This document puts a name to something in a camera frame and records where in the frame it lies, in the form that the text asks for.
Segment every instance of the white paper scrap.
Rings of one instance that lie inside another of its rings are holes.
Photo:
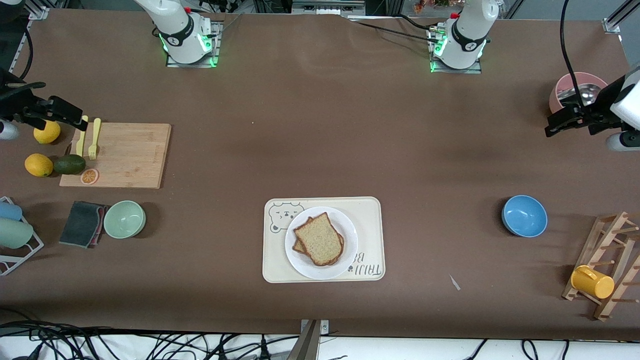
[[[458,283],[453,279],[453,276],[451,276],[451,274],[449,274],[449,277],[451,278],[451,282],[453,282],[453,286],[455,286],[456,289],[458,289],[458,291],[460,291],[460,285],[458,285]]]

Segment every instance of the tabletop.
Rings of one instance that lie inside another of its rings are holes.
[[[608,151],[605,134],[545,137],[548,95],[566,74],[558,28],[499,20],[483,73],[460,75],[430,73],[420,40],[342,17],[243,15],[217,68],[168,69],[146,13],[52,10],[31,29],[26,80],[47,83],[34,93],[105,121],[169,123],[172,137],[159,190],[30,176],[24,159],[62,155],[68,126],[55,145],[23,125],[0,143],[0,195],[46,244],[0,279],[0,305],[126,329],[297,333],[300,319],[322,318],[357,336],[636,340],[637,305],[603,323],[589,301],[561,298],[595,216],[639,210],[640,178],[639,155]],[[566,39],[576,71],[611,82],[628,70],[599,22],[569,22]],[[521,193],[547,209],[537,238],[501,224]],[[349,196],[380,200],[384,278],[267,283],[265,203]],[[74,200],[124,199],[147,212],[140,235],[58,244]]]

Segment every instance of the yellow mug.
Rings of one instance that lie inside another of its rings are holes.
[[[571,286],[598,299],[604,299],[611,295],[615,283],[611,276],[597,272],[587,265],[580,265],[571,274]]]

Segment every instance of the avocado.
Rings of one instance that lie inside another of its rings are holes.
[[[56,160],[53,164],[53,170],[63,175],[76,175],[80,174],[84,170],[85,166],[86,161],[82,156],[69,154]]]

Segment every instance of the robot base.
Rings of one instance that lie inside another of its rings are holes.
[[[218,66],[218,56],[220,55],[220,43],[222,41],[222,21],[210,21],[208,24],[213,35],[212,38],[209,39],[211,41],[211,51],[205,54],[200,60],[190,63],[183,64],[175,61],[169,54],[166,57],[166,66],[167,67],[184,67],[184,68],[195,68],[195,69],[208,69],[212,67]]]
[[[438,27],[444,27],[444,23],[441,22],[438,24]],[[438,39],[436,33],[433,33],[427,30],[427,38],[435,38]],[[436,43],[429,42],[429,60],[431,62],[431,72],[448,72],[451,74],[481,74],[482,68],[480,66],[480,59],[476,60],[476,62],[466,69],[454,69],[445,65],[444,62],[437,56],[435,56]]]

